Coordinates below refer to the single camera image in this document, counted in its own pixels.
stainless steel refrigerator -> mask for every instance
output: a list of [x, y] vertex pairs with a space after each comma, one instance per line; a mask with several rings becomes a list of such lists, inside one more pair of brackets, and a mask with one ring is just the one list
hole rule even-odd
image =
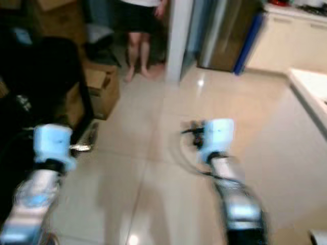
[[202, 68], [232, 72], [261, 0], [215, 0], [198, 59]]

tile floor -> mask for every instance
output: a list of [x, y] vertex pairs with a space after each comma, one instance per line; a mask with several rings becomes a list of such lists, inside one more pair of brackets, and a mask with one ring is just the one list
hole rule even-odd
[[178, 132], [192, 119], [233, 118], [231, 152], [242, 159], [287, 89], [286, 79], [192, 67], [179, 88], [163, 81], [137, 75], [121, 84], [96, 149], [79, 157], [52, 215], [62, 244], [224, 244], [210, 181], [181, 167], [178, 149], [199, 163]]

kitchen cabinet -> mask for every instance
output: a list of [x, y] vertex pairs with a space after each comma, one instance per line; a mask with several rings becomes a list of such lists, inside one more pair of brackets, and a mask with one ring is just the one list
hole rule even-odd
[[327, 72], [326, 40], [327, 22], [269, 13], [246, 66], [284, 74], [291, 67]]
[[247, 67], [275, 72], [285, 72], [292, 60], [292, 30], [295, 19], [269, 14], [256, 42]]
[[292, 67], [327, 72], [327, 23], [298, 20]]

white shirt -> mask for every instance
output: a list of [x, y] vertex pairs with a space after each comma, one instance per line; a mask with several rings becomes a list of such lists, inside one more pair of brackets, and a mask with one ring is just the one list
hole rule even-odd
[[123, 2], [145, 7], [157, 7], [160, 5], [160, 0], [122, 0]]

black cable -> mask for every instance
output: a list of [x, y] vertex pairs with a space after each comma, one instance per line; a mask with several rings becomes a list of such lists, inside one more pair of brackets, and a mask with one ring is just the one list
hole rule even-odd
[[[186, 134], [186, 133], [194, 133], [194, 130], [193, 129], [188, 129], [188, 130], [182, 131], [181, 132], [181, 135], [182, 134]], [[218, 176], [218, 175], [214, 175], [212, 172], [199, 170], [197, 167], [193, 166], [188, 160], [186, 162], [198, 174], [201, 174], [201, 175], [204, 175], [204, 176], [208, 176], [208, 177], [214, 178], [216, 180], [220, 180], [220, 181], [224, 180], [224, 181], [233, 182], [235, 184], [240, 185], [243, 189], [249, 189], [245, 184], [243, 184], [242, 182], [240, 182], [238, 180], [224, 178], [224, 177], [221, 177], [221, 176]]]

